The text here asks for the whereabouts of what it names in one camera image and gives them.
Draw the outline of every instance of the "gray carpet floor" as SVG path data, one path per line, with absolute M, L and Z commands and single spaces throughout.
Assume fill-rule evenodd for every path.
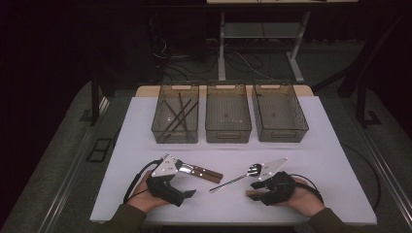
M 248 82 L 262 79 L 245 65 L 242 58 L 232 52 L 237 51 L 265 76 L 292 80 L 292 71 L 285 56 L 285 51 L 291 46 L 283 42 L 269 42 L 258 45 L 259 50 L 251 50 L 250 45 L 229 43 L 225 47 L 226 78 Z M 356 42 L 303 44 L 297 62 L 305 79 L 304 84 L 312 86 L 344 69 L 357 57 L 361 48 L 362 43 Z M 180 72 L 166 68 L 164 79 L 188 78 L 202 82 L 216 79 L 216 58 L 217 55 L 212 50 L 206 62 L 177 59 L 177 65 L 171 63 L 169 66 Z M 354 117 L 356 96 L 345 99 L 338 97 L 336 89 L 339 84 L 340 82 L 333 83 L 316 94 L 321 97 L 342 148 L 372 206 L 381 193 L 376 208 L 378 224 L 361 228 L 366 232 L 411 232 L 391 189 L 380 177 L 382 187 L 379 190 L 374 173 L 365 162 L 366 159 L 372 163 L 373 159 L 363 135 L 370 135 L 409 200 L 412 198 L 412 171 L 409 169 L 412 164 L 411 140 L 372 91 L 367 93 L 366 109 L 373 111 L 382 124 L 370 125 L 367 129 L 360 128 Z M 91 232 L 95 229 L 98 223 L 88 219 L 109 164 L 117 133 L 134 94 L 135 90 L 118 90 L 115 97 L 108 99 L 108 104 L 103 106 L 102 116 L 96 125 L 90 126 L 90 83 L 79 91 L 30 182 L 20 195 L 2 233 Z M 112 140 L 106 159 L 101 163 L 87 162 L 86 157 L 96 140 L 102 138 Z M 295 226 L 294 229 L 299 233 L 313 232 L 307 224 Z M 145 231 L 161 231 L 161 228 Z

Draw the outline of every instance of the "forearm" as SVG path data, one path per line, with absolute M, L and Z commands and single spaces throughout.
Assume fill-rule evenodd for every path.
M 94 233 L 136 233 L 146 214 L 129 205 L 120 205 L 115 215 L 109 221 L 100 225 Z
M 317 233 L 361 233 L 354 226 L 348 226 L 329 208 L 326 208 L 309 220 Z

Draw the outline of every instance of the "gray plastic basket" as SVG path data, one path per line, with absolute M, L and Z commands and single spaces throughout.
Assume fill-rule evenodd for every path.
M 248 143 L 252 131 L 243 81 L 209 81 L 206 102 L 208 143 Z
M 156 142 L 197 143 L 198 101 L 199 82 L 163 82 L 152 124 Z
M 299 143 L 309 126 L 289 81 L 255 81 L 257 135 L 261 142 Z

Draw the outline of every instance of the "wooden handle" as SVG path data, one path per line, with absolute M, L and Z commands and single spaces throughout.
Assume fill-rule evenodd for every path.
M 198 172 L 203 173 L 203 174 L 207 174 L 207 175 L 212 176 L 212 177 L 216 177 L 219 180 L 221 180 L 223 178 L 223 174 L 217 173 L 217 172 L 214 172 L 214 171 L 210 171 L 210 170 L 207 170 L 207 169 L 202 168 L 202 167 L 193 166 L 193 170 L 198 171 Z
M 210 175 L 202 173 L 202 172 L 199 172 L 197 170 L 192 170 L 190 173 L 192 175 L 198 177 L 198 178 L 207 180 L 209 182 L 213 182 L 213 183 L 220 183 L 221 182 L 221 179 L 219 179 L 217 177 L 210 176 Z

